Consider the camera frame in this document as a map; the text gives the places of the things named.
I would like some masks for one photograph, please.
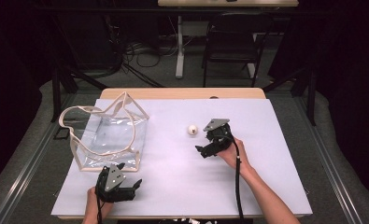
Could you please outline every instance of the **small white round object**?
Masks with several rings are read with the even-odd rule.
[[[188,126],[188,134],[196,135],[198,133],[198,128],[195,125]]]

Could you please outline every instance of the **forearm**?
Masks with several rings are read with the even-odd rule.
[[[289,207],[266,185],[253,167],[244,163],[240,170],[268,223],[299,223]]]

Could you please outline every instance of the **black chair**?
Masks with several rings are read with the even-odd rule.
[[[207,26],[206,48],[202,67],[206,86],[207,62],[254,63],[255,72],[251,87],[254,87],[265,39],[274,24],[264,13],[224,12],[214,17]]]

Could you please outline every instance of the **person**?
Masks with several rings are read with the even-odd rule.
[[[242,140],[235,138],[240,155],[240,175],[246,181],[260,206],[263,215],[270,224],[300,223],[294,216],[290,208],[275,194],[273,190],[263,181],[257,171],[248,161],[248,155]],[[217,153],[225,162],[235,169],[236,167],[236,147],[231,144],[227,149]],[[111,210],[112,203],[105,203],[102,208],[103,218]],[[88,201],[86,205],[84,224],[97,223],[97,204],[94,194],[94,187],[88,190]]]

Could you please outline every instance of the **desk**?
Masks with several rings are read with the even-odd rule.
[[[143,183],[133,201],[116,203],[110,217],[238,217],[234,170],[219,157],[203,159],[196,151],[194,146],[208,144],[206,133],[186,133],[189,124],[203,129],[210,119],[227,116],[234,136],[245,141],[250,162],[265,182],[296,216],[312,214],[274,109],[261,89],[106,89],[96,105],[106,107],[123,91],[150,119],[140,169],[127,173],[122,184],[131,186],[140,178]],[[97,176],[80,172],[73,161],[51,214],[82,218],[86,190],[94,186]],[[260,217],[262,212],[243,180],[240,192],[245,217]]]
[[[297,0],[237,0],[227,2],[226,0],[158,0],[160,7],[297,7]],[[183,48],[183,21],[178,16],[177,39],[178,54],[176,66],[176,78],[183,78],[184,48]],[[254,74],[254,65],[248,64],[250,76]]]

